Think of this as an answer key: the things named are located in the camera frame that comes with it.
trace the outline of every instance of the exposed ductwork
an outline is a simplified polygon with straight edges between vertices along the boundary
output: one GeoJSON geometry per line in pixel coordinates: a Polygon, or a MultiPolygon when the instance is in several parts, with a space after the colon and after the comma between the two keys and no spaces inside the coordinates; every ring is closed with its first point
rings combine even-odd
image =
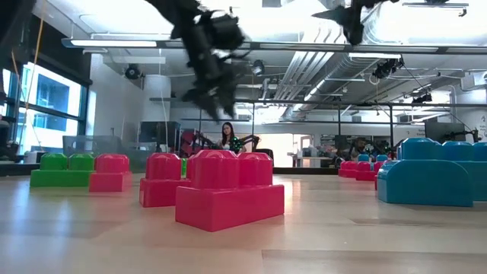
{"type": "MultiPolygon", "coordinates": [[[[394,43],[390,41],[379,41],[375,38],[375,21],[377,20],[379,13],[380,5],[376,6],[375,9],[364,17],[363,21],[368,21],[369,23],[366,24],[364,30],[363,44],[394,43]]],[[[336,93],[341,91],[341,89],[348,84],[348,82],[327,81],[328,78],[356,78],[379,61],[379,59],[351,58],[348,53],[330,54],[333,56],[329,58],[326,67],[333,69],[326,70],[326,72],[320,72],[320,74],[314,78],[314,82],[320,83],[318,87],[319,90],[314,91],[312,94],[308,94],[305,100],[319,101],[328,99],[329,97],[323,97],[321,94],[336,93]]],[[[284,117],[286,119],[303,119],[309,111],[316,107],[317,105],[313,104],[289,107],[286,110],[284,117]]]]}
{"type": "MultiPolygon", "coordinates": [[[[341,33],[335,29],[320,30],[318,43],[335,43],[341,33]]],[[[275,99],[293,100],[321,70],[332,54],[298,52],[294,55],[291,65],[282,79],[275,99]]]]}

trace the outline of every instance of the long dark hair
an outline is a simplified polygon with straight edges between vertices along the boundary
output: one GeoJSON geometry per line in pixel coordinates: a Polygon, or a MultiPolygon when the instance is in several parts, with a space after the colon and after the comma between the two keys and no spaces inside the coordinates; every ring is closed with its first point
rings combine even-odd
{"type": "Polygon", "coordinates": [[[234,133],[234,126],[231,125],[230,122],[225,122],[222,126],[221,126],[221,144],[222,145],[225,145],[227,144],[227,141],[230,141],[230,140],[227,140],[227,136],[225,135],[224,131],[223,131],[223,128],[225,126],[230,126],[230,138],[233,138],[235,137],[235,133],[234,133]]]}

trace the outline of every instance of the green toy block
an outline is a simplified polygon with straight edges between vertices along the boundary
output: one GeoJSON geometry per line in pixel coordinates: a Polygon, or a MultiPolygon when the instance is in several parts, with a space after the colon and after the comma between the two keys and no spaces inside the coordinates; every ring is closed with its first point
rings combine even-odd
{"type": "Polygon", "coordinates": [[[68,158],[62,153],[47,153],[40,158],[41,170],[67,170],[68,158]]]}
{"type": "Polygon", "coordinates": [[[93,172],[91,155],[72,155],[67,159],[64,154],[46,154],[40,160],[40,169],[30,174],[30,187],[88,187],[93,172]]]}
{"type": "Polygon", "coordinates": [[[94,158],[90,154],[75,154],[69,157],[69,170],[94,170],[94,158]]]}
{"type": "Polygon", "coordinates": [[[186,178],[186,166],[188,159],[181,158],[181,177],[186,178]]]}
{"type": "Polygon", "coordinates": [[[30,187],[88,187],[90,170],[32,170],[30,187]]]}

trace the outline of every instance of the light fixture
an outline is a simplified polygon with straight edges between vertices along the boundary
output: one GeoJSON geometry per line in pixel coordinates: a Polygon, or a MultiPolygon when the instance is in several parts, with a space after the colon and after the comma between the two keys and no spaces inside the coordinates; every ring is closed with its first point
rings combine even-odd
{"type": "Polygon", "coordinates": [[[68,40],[69,43],[63,44],[67,47],[127,47],[127,48],[155,48],[158,46],[156,41],[137,41],[137,40],[68,40]]]}
{"type": "Polygon", "coordinates": [[[370,58],[370,59],[399,59],[400,54],[387,53],[349,53],[350,58],[370,58]]]}

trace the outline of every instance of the pink toy block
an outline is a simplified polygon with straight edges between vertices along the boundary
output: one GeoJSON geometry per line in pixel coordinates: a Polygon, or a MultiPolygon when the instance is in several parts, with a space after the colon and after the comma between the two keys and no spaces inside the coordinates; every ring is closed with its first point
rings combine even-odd
{"type": "Polygon", "coordinates": [[[379,172],[380,168],[382,167],[384,163],[383,162],[375,162],[374,163],[374,172],[375,174],[377,174],[377,172],[379,172]]]}
{"type": "Polygon", "coordinates": [[[193,178],[194,168],[193,168],[193,158],[195,155],[191,155],[186,162],[186,178],[191,179],[193,178]]]}
{"type": "Polygon", "coordinates": [[[344,178],[355,178],[355,175],[357,173],[357,162],[356,161],[346,161],[342,163],[340,167],[345,165],[345,169],[343,169],[342,172],[339,170],[339,175],[341,174],[342,177],[344,178]]]}
{"type": "Polygon", "coordinates": [[[284,186],[272,185],[267,155],[200,151],[192,168],[191,187],[176,190],[176,221],[213,232],[284,214],[284,186]]]}
{"type": "Polygon", "coordinates": [[[138,200],[142,207],[174,206],[176,188],[189,186],[181,179],[181,159],[172,153],[154,153],[147,159],[145,178],[140,179],[138,200]]]}
{"type": "Polygon", "coordinates": [[[132,172],[127,156],[105,154],[96,157],[95,172],[90,175],[90,192],[122,192],[131,186],[132,172]]]}
{"type": "Polygon", "coordinates": [[[340,169],[338,170],[338,176],[339,177],[345,177],[345,174],[347,173],[347,170],[350,168],[350,162],[349,161],[344,161],[340,164],[340,169]]]}
{"type": "Polygon", "coordinates": [[[265,153],[240,153],[240,186],[272,185],[272,159],[265,153]]]}
{"type": "Polygon", "coordinates": [[[374,176],[376,173],[371,168],[371,163],[359,162],[357,165],[357,173],[355,175],[355,179],[374,182],[374,176]]]}

